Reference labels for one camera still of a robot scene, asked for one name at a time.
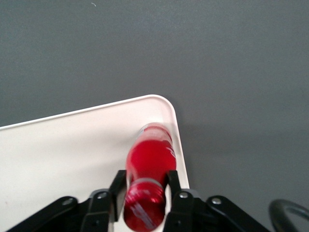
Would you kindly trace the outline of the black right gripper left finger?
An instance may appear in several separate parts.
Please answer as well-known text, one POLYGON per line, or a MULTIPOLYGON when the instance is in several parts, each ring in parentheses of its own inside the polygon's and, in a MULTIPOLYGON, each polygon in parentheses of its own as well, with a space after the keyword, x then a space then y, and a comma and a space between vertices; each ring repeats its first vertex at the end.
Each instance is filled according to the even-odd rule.
POLYGON ((82 221, 83 232, 113 232, 126 193, 126 171, 119 170, 109 188, 98 189, 89 197, 82 221))

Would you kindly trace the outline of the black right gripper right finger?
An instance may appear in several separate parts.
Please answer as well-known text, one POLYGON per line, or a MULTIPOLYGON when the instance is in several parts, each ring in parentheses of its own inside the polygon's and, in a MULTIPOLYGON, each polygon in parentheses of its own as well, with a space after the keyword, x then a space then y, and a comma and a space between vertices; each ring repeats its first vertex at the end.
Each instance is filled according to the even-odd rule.
POLYGON ((163 231, 201 231, 198 198, 195 198, 189 190, 181 188, 177 171, 169 171, 167 180, 171 190, 171 208, 166 216, 163 231))

